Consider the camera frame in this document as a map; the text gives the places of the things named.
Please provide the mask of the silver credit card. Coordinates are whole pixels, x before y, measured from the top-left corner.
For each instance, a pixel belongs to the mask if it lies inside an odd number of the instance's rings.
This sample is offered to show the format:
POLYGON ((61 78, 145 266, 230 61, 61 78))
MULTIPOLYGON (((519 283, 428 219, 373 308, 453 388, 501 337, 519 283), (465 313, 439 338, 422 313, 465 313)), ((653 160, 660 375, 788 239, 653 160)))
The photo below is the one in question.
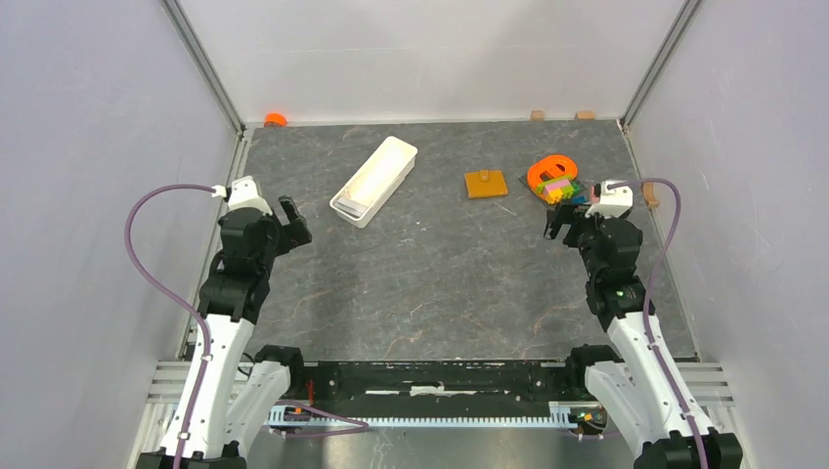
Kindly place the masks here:
POLYGON ((363 217, 368 211, 366 205, 348 197, 339 197, 333 205, 336 209, 355 219, 363 217))

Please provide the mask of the orange card holder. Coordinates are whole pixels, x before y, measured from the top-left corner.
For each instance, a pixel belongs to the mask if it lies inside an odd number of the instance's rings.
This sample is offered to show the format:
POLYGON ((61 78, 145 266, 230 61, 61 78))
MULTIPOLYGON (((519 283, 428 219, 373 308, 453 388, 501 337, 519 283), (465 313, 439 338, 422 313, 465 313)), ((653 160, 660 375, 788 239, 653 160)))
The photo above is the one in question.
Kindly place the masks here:
POLYGON ((508 187, 501 170, 480 170, 464 174, 467 196, 470 199, 508 195, 508 187))

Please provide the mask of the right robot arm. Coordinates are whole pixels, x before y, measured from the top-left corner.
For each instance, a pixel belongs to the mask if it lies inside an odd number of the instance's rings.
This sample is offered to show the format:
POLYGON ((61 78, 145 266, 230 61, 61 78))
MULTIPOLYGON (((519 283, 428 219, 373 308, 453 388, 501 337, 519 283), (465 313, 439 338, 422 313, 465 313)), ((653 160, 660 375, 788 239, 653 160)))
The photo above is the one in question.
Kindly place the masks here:
POLYGON ((692 396, 636 273, 642 232, 625 218, 563 204, 546 212, 545 236, 578 250, 587 304, 611 340, 571 351, 567 391, 595 397, 624 437, 636 468, 739 468, 736 435, 718 430, 692 396))

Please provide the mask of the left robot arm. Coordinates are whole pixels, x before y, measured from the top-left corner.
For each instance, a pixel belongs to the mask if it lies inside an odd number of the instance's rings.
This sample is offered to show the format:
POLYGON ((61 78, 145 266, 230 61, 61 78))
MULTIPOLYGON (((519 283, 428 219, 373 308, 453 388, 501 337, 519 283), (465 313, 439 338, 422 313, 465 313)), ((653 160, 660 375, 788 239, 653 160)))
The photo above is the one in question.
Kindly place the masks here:
POLYGON ((168 430, 155 451, 139 454, 139 468, 244 468, 246 455, 278 398, 295 398, 307 385, 295 347, 265 346, 237 396, 240 361, 270 292, 275 260, 312 236, 293 199, 283 195, 282 223, 258 195, 227 198, 219 219, 221 248, 213 256, 195 306, 194 356, 168 430))

